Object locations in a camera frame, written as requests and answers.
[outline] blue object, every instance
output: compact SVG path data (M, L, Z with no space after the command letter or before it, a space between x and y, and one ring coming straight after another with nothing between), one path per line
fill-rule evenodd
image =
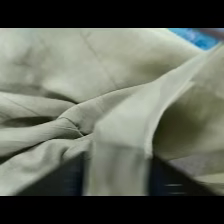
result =
M202 48L203 50L209 50L218 44L218 40L207 36L201 32L198 32L192 28L168 28L177 35L183 37L184 39L190 41L196 46Z

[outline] khaki cloth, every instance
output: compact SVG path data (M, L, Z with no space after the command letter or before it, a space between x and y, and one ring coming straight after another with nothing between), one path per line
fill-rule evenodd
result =
M85 151L86 195L146 195L158 154L224 194L224 48L167 29L0 30L0 195Z

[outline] garment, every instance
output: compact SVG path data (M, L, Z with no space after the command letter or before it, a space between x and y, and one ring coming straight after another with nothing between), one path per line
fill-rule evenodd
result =
M153 153L223 193L222 44L162 28L0 34L0 195L82 152L85 195L145 195Z

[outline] beige fabric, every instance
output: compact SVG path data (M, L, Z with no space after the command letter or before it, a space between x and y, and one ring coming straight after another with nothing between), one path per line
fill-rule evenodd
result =
M0 195L82 151L87 195L145 195L153 151L222 193L223 55L167 29L1 29Z

